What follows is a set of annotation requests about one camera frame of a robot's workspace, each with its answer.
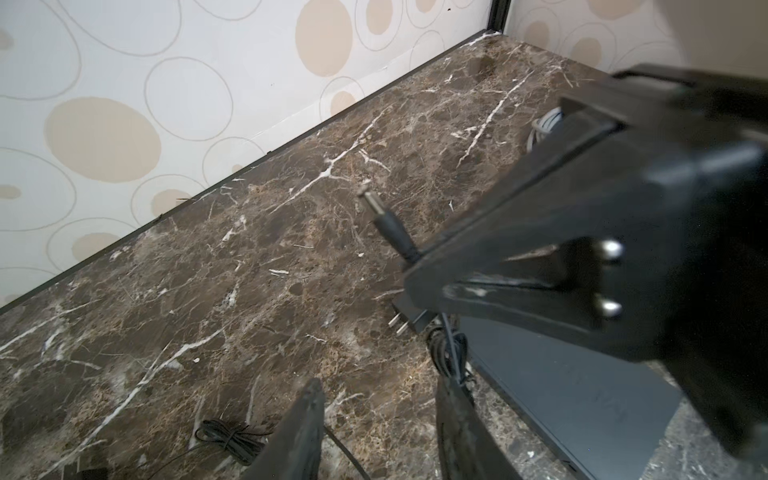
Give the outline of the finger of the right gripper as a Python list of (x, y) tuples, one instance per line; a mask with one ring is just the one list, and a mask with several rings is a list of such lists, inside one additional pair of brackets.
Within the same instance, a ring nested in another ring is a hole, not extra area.
[(463, 316), (517, 326), (632, 362), (660, 356), (660, 326), (631, 292), (622, 260), (589, 239), (549, 254), (501, 261), (442, 288), (441, 304)]

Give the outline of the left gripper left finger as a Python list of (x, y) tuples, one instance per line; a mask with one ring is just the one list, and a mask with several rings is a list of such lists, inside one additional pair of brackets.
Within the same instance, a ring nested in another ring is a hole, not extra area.
[(240, 478), (317, 479), (324, 437), (324, 407), (322, 383), (312, 378), (282, 417), (263, 452)]

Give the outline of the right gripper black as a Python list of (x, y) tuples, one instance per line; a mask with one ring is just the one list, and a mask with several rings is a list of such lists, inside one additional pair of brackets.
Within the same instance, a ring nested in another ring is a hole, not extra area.
[(616, 312), (723, 448), (767, 458), (767, 83), (641, 64), (565, 121), (411, 267), (442, 312)]

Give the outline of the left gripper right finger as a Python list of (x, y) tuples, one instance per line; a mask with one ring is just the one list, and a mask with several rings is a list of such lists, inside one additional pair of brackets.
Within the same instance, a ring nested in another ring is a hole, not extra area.
[(436, 431), (443, 479), (521, 479), (452, 378), (437, 384)]

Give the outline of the square dark grey switch box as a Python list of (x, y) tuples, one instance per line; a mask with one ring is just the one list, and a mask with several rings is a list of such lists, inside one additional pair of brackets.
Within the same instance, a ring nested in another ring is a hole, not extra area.
[(680, 390), (649, 367), (466, 317), (472, 367), (578, 479), (638, 479)]

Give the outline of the black power adapter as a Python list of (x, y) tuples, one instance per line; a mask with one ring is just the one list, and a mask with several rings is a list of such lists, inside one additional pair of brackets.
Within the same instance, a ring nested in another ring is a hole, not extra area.
[(438, 317), (438, 313), (434, 311), (417, 307), (405, 291), (392, 300), (391, 306), (395, 315), (387, 325), (394, 328), (397, 335), (406, 330), (421, 334)]

